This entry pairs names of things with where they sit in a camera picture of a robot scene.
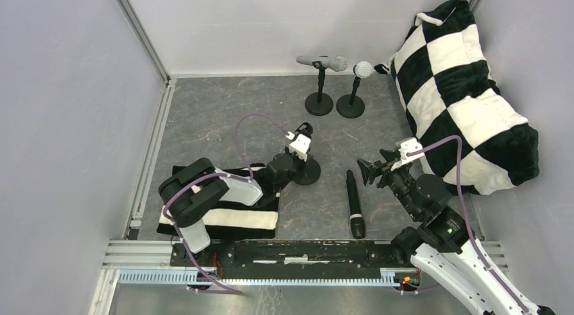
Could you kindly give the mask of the black mic stand back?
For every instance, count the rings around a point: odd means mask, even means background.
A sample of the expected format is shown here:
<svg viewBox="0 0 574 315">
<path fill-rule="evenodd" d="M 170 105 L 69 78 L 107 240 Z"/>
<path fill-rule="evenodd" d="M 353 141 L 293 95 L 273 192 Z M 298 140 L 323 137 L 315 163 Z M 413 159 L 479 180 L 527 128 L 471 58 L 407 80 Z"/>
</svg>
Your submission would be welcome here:
<svg viewBox="0 0 574 315">
<path fill-rule="evenodd" d="M 303 122 L 299 127 L 295 130 L 296 135 L 303 135 L 306 138 L 311 139 L 311 135 L 313 134 L 313 127 L 308 122 Z M 309 154 L 310 150 L 307 151 L 307 160 L 296 162 L 297 165 L 297 174 L 294 178 L 294 182 L 298 185 L 302 186 L 309 186 L 316 181 L 318 181 L 321 168 L 319 163 Z"/>
</svg>

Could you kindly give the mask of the black mic stand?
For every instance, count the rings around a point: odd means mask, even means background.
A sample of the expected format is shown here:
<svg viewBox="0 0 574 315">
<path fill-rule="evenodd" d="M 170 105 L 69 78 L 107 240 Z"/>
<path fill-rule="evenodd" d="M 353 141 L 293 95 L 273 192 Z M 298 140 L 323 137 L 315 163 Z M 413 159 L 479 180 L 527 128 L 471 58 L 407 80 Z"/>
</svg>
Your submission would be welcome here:
<svg viewBox="0 0 574 315">
<path fill-rule="evenodd" d="M 336 103 L 337 112 L 344 118 L 356 119 L 364 113 L 365 104 L 363 100 L 357 96 L 360 82 L 361 79 L 359 77 L 355 77 L 351 93 L 341 96 Z"/>
<path fill-rule="evenodd" d="M 320 68 L 317 76 L 317 91 L 311 93 L 305 99 L 306 111 L 315 116 L 324 116 L 331 112 L 333 107 L 332 98 L 329 95 L 324 96 L 324 82 L 326 78 L 326 69 Z"/>
<path fill-rule="evenodd" d="M 306 138 L 311 139 L 311 135 L 313 134 L 313 127 L 308 122 L 303 122 L 299 127 L 295 130 L 296 135 L 303 135 Z M 318 181 L 321 168 L 319 163 L 309 154 L 310 150 L 307 151 L 307 160 L 296 162 L 297 165 L 297 174 L 294 178 L 294 182 L 298 185 L 302 186 L 309 186 L 316 181 Z"/>
</svg>

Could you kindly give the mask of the black microphone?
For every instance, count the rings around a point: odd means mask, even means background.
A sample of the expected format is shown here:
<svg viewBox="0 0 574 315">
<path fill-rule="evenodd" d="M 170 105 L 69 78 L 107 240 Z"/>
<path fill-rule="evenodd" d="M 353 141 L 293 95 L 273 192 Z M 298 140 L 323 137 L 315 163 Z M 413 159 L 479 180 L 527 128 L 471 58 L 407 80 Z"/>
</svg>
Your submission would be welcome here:
<svg viewBox="0 0 574 315">
<path fill-rule="evenodd" d="M 357 183 L 353 172 L 346 172 L 346 187 L 349 203 L 349 225 L 354 239 L 366 237 L 366 225 L 361 212 L 361 203 L 358 195 Z"/>
</svg>

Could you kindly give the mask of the white microphone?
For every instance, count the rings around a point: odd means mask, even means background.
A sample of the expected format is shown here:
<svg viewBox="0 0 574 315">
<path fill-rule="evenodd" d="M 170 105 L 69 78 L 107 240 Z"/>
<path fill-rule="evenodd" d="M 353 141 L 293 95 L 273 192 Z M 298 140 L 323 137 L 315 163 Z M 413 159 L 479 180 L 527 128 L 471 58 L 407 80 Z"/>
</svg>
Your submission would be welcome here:
<svg viewBox="0 0 574 315">
<path fill-rule="evenodd" d="M 359 79 L 366 79 L 373 73 L 373 70 L 373 66 L 368 61 L 361 61 L 353 67 L 353 74 Z"/>
</svg>

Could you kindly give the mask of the silver grey microphone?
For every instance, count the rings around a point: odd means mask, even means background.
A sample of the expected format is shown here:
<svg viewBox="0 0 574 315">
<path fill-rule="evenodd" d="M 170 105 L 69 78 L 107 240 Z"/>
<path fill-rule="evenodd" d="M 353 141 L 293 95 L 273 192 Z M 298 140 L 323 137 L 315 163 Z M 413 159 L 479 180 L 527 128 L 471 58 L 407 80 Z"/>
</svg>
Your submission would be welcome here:
<svg viewBox="0 0 574 315">
<path fill-rule="evenodd" d="M 347 59 L 342 56 L 297 56 L 296 62 L 316 69 L 330 69 L 334 72 L 345 71 L 348 67 Z"/>
</svg>

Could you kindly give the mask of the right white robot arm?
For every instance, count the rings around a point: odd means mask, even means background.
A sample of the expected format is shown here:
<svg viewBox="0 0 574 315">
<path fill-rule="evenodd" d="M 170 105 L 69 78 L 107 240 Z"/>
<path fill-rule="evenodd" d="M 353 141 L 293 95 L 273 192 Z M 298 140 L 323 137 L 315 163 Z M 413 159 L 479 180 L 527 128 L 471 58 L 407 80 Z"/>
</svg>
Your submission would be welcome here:
<svg viewBox="0 0 574 315">
<path fill-rule="evenodd" d="M 430 275 L 471 314 L 553 314 L 522 294 L 487 254 L 466 220 L 449 205 L 443 180 L 413 177 L 409 165 L 396 167 L 398 151 L 380 150 L 385 162 L 358 159 L 365 185 L 390 188 L 419 226 L 403 229 L 392 241 L 394 258 Z"/>
</svg>

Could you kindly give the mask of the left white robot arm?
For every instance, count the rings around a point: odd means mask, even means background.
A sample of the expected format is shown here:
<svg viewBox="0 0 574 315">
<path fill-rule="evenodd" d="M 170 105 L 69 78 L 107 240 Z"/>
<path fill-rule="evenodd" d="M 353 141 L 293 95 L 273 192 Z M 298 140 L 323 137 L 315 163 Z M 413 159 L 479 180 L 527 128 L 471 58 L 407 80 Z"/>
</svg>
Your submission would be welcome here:
<svg viewBox="0 0 574 315">
<path fill-rule="evenodd" d="M 313 158 L 294 152 L 277 154 L 268 164 L 219 169 L 202 157 L 175 166 L 158 188 L 163 215 L 192 253 L 212 240 L 275 237 L 281 192 L 290 183 L 309 186 L 321 175 Z"/>
</svg>

